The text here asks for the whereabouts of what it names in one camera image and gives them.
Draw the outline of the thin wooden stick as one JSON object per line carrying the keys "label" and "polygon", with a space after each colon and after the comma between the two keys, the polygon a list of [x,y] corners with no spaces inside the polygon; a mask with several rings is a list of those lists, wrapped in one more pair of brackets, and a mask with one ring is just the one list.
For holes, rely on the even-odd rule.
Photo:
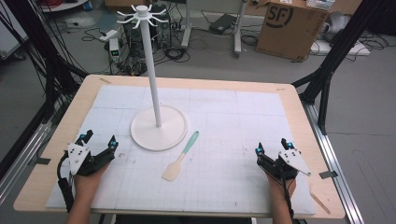
{"label": "thin wooden stick", "polygon": [[311,198],[328,214],[331,214],[331,210],[314,194],[313,184],[309,183],[309,193]]}

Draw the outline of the white hook stand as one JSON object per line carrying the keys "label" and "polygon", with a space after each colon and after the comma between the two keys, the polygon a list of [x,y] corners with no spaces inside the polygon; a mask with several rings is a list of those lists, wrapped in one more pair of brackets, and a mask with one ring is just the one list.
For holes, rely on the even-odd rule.
{"label": "white hook stand", "polygon": [[131,5],[132,14],[119,12],[128,20],[122,24],[135,21],[134,28],[140,28],[145,52],[146,66],[148,69],[148,82],[152,107],[138,112],[131,123],[131,135],[134,141],[147,150],[163,151],[175,147],[187,134],[188,122],[184,114],[170,105],[161,105],[157,88],[153,52],[151,46],[150,27],[154,26],[152,20],[164,22],[156,15],[165,13],[152,13],[152,6]]}

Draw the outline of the flat black device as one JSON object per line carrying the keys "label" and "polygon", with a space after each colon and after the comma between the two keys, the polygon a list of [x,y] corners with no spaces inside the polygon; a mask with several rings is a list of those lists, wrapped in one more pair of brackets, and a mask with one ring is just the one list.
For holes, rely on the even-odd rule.
{"label": "flat black device", "polygon": [[227,29],[229,29],[236,22],[236,17],[223,14],[217,20],[209,25],[209,30],[215,34],[223,34]]}

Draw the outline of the aluminium rail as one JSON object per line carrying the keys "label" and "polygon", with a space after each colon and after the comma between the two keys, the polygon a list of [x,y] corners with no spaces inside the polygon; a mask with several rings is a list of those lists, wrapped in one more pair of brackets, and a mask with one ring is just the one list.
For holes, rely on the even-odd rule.
{"label": "aluminium rail", "polygon": [[27,129],[26,137],[16,144],[19,153],[0,178],[0,205],[6,201],[28,165],[38,160],[38,151],[50,140],[52,128],[50,121],[40,123],[35,128]]}
{"label": "aluminium rail", "polygon": [[360,209],[353,197],[345,178],[342,167],[333,150],[332,143],[327,134],[324,134],[318,125],[318,111],[314,105],[303,104],[305,114],[311,124],[313,133],[317,138],[319,149],[324,157],[330,179],[333,181],[337,194],[341,200],[349,224],[364,224]]}

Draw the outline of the white grid mat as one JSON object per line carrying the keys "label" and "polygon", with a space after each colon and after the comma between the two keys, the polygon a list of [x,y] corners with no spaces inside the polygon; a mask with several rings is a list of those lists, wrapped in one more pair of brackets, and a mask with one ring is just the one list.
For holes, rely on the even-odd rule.
{"label": "white grid mat", "polygon": [[102,177],[93,208],[121,213],[221,214],[264,217],[270,212],[268,180],[257,164],[262,143],[272,159],[281,139],[293,139],[277,93],[167,89],[160,101],[180,109],[188,132],[199,136],[184,157],[174,181],[162,174],[177,160],[183,145],[153,152],[132,138],[134,116],[150,107],[147,87],[105,85],[80,131],[93,131],[93,153],[103,151],[112,136],[119,142],[115,159]]}

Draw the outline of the person's right hand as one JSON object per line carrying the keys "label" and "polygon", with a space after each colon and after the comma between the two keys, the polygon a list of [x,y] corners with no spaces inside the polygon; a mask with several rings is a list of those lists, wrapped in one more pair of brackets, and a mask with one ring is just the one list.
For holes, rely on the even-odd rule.
{"label": "person's right hand", "polygon": [[[274,178],[271,175],[267,176],[269,183],[269,192],[273,201],[285,200],[285,191],[283,185],[279,179]],[[286,189],[288,190],[289,196],[292,196],[296,189],[296,181],[294,179],[286,181]]]}

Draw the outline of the green handled cream spatula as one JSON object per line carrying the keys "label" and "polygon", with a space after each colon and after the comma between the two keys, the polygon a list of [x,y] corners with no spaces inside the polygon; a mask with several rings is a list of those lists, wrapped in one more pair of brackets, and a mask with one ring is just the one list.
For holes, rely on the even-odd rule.
{"label": "green handled cream spatula", "polygon": [[181,154],[179,155],[179,157],[177,158],[176,161],[170,163],[166,169],[164,170],[163,174],[162,174],[162,178],[166,181],[174,181],[181,169],[181,163],[184,159],[184,157],[186,156],[186,154],[189,152],[189,150],[191,149],[191,147],[194,145],[195,141],[197,140],[199,136],[199,132],[196,131],[193,133],[193,135],[191,136],[191,138],[189,139],[187,145],[184,147],[183,151],[181,152]]}

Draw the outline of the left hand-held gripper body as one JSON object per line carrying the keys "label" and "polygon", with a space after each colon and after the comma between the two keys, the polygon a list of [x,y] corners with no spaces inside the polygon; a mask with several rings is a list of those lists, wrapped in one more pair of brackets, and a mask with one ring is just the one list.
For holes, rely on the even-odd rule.
{"label": "left hand-held gripper body", "polygon": [[93,156],[89,147],[69,144],[66,152],[70,173],[72,175],[92,175],[115,159],[115,151],[107,147],[104,151]]}

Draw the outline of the white stand leg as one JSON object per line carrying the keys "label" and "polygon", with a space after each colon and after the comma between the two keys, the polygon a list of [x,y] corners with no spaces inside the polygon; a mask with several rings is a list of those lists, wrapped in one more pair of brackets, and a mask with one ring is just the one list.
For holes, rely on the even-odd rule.
{"label": "white stand leg", "polygon": [[191,36],[191,0],[186,0],[186,26],[181,41],[181,47],[186,49],[189,45]]}
{"label": "white stand leg", "polygon": [[236,28],[233,34],[233,53],[236,58],[238,58],[242,52],[241,28],[247,2],[248,0],[241,0],[241,6],[237,14]]}

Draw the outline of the black metal frame post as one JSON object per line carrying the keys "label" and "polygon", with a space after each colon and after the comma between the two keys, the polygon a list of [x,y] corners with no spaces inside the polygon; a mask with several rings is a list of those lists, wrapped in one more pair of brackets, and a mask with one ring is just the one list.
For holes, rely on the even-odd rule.
{"label": "black metal frame post", "polygon": [[30,46],[6,22],[6,19],[0,17],[0,21],[25,48],[36,72],[45,79],[46,101],[42,111],[44,121],[47,122],[55,112],[56,100],[61,95],[72,95],[77,92],[79,85],[73,74],[77,77],[85,78],[88,73],[77,68],[61,56],[46,32],[31,0],[4,0],[4,2],[37,51],[37,54],[34,54]]}
{"label": "black metal frame post", "polygon": [[344,31],[335,41],[332,49],[322,64],[310,75],[291,83],[295,88],[307,84],[299,94],[300,100],[307,105],[313,105],[320,95],[317,125],[322,134],[326,135],[326,117],[332,76],[349,51],[353,48],[365,28],[373,21],[381,9],[390,0],[362,0]]}

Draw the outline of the grey white bag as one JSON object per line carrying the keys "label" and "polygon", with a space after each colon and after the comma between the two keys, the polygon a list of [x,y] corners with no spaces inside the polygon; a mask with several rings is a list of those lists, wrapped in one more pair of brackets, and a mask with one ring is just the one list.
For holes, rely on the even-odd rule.
{"label": "grey white bag", "polygon": [[339,11],[334,11],[329,14],[325,22],[323,22],[319,37],[328,42],[341,31],[344,30],[350,21],[350,17]]}

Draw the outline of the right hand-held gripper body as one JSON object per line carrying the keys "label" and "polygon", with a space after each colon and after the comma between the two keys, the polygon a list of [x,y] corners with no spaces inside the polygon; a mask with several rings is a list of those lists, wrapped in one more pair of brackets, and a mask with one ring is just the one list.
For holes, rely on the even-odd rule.
{"label": "right hand-held gripper body", "polygon": [[301,152],[296,148],[279,151],[275,160],[264,154],[263,156],[258,157],[257,164],[264,170],[264,172],[277,179],[294,179],[299,173],[303,173],[307,176],[312,175],[301,155]]}

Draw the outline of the round white table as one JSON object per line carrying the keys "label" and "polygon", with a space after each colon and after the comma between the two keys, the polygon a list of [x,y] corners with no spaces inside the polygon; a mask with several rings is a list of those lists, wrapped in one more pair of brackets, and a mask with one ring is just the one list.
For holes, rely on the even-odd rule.
{"label": "round white table", "polygon": [[66,3],[65,1],[62,1],[61,4],[58,6],[50,6],[47,4],[40,4],[40,8],[42,9],[43,12],[57,12],[57,11],[63,11],[75,7],[81,7],[83,4],[85,4],[88,0],[77,0],[76,2],[73,3]]}

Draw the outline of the person's left hand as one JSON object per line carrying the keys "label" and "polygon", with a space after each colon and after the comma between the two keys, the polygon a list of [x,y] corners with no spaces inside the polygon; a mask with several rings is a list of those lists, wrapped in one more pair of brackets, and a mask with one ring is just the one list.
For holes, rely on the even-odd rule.
{"label": "person's left hand", "polygon": [[108,165],[102,167],[99,171],[92,175],[76,175],[75,189],[77,195],[87,196],[94,195],[101,182],[102,175],[106,171]]}

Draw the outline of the black computer tower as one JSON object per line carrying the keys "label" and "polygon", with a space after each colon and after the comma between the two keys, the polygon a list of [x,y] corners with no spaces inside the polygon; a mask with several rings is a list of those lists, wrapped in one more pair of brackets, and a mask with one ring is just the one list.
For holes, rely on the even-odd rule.
{"label": "black computer tower", "polygon": [[[144,44],[141,28],[135,27],[138,19],[133,14],[128,14],[123,19],[123,30],[127,38],[130,54],[134,56],[144,56]],[[170,28],[170,16],[167,12],[151,16],[148,19],[151,46],[154,51],[158,49],[168,49],[172,47],[172,37]]]}

